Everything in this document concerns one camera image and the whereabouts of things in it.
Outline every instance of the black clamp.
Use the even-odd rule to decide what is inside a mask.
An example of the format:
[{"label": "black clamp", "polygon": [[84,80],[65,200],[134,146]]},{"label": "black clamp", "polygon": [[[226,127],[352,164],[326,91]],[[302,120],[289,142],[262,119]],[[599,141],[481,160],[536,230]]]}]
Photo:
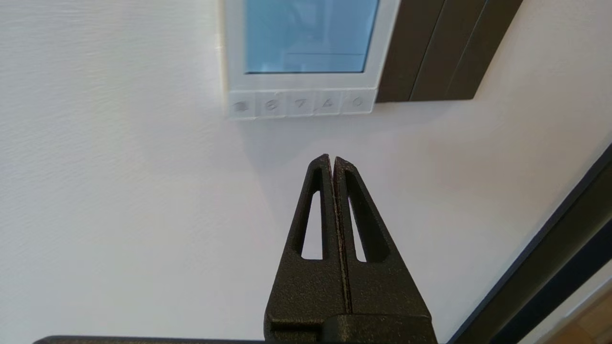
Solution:
[{"label": "black clamp", "polygon": [[[312,196],[321,197],[323,258],[301,257]],[[349,202],[366,262],[357,260]],[[266,340],[437,343],[431,315],[357,168],[308,166],[264,319]]]}]

